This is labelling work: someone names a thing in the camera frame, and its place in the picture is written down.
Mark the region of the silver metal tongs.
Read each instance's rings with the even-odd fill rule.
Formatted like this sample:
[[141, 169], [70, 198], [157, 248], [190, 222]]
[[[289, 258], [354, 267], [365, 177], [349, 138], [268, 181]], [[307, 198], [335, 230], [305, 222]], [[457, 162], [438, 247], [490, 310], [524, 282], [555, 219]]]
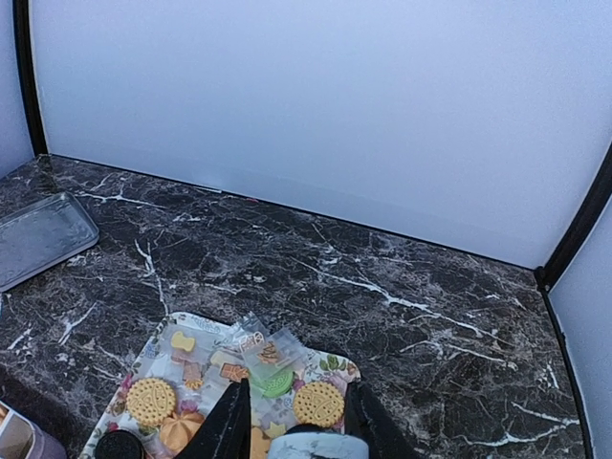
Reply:
[[369, 447], [360, 438], [333, 431], [292, 429], [272, 440], [269, 459], [368, 459]]

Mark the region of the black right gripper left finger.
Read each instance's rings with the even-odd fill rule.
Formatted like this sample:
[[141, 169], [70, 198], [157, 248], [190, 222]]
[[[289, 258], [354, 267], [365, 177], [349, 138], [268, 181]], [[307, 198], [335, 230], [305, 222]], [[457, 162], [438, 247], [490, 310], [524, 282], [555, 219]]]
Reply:
[[248, 379], [232, 382], [176, 459], [249, 459], [251, 397]]

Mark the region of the silver divided cookie tin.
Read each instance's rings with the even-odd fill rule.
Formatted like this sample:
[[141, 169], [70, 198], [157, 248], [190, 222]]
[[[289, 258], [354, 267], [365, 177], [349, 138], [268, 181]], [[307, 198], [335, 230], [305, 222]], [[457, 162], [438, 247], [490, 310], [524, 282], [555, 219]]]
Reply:
[[0, 454], [6, 459], [66, 459], [67, 453], [55, 437], [36, 423], [1, 403]]

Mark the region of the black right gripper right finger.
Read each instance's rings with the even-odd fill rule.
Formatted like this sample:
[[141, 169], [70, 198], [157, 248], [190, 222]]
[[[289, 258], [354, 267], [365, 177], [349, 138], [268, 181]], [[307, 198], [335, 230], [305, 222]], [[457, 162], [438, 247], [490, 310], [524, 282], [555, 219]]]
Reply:
[[350, 382], [347, 385], [344, 431], [368, 445], [370, 458], [423, 458], [407, 442], [382, 402], [365, 382]]

